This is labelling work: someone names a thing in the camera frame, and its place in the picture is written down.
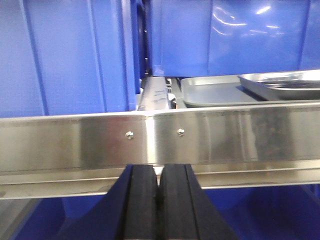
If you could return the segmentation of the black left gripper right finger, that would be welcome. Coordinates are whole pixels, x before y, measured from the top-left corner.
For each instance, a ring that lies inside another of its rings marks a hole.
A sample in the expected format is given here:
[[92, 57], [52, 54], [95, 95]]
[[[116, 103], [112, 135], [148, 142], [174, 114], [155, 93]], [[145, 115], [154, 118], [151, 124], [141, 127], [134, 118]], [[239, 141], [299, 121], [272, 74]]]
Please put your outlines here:
[[166, 164], [157, 193], [159, 240], [236, 240], [190, 164]]

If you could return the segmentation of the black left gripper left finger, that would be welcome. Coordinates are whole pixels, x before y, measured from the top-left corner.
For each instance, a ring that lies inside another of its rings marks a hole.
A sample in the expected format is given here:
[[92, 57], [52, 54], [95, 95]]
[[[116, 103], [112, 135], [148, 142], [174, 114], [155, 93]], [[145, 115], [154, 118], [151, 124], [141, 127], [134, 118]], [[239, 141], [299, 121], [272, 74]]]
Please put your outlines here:
[[154, 240], [157, 177], [151, 165], [127, 165], [107, 194], [56, 240]]

